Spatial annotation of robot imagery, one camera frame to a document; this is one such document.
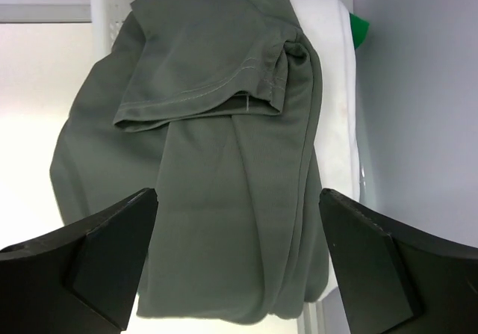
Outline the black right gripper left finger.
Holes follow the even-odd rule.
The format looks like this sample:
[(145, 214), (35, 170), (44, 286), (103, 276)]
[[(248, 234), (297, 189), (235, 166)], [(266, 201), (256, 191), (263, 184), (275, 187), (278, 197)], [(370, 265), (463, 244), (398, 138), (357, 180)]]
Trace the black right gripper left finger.
[(1, 250), (1, 332), (121, 333), (128, 327), (158, 200), (110, 208)]

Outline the grey t shirt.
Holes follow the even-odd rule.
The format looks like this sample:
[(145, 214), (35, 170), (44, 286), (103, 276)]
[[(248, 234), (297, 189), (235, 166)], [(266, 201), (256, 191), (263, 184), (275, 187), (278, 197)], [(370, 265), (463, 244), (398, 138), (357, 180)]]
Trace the grey t shirt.
[(135, 0), (50, 179), (64, 223), (154, 188), (146, 318), (254, 324), (326, 287), (316, 51), (289, 0)]

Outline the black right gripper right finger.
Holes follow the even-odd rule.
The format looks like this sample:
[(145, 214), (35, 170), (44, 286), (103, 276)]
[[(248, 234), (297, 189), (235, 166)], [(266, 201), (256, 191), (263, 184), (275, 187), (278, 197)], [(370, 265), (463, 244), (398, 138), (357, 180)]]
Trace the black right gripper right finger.
[(350, 332), (477, 332), (477, 249), (386, 217), (332, 189), (320, 215)]

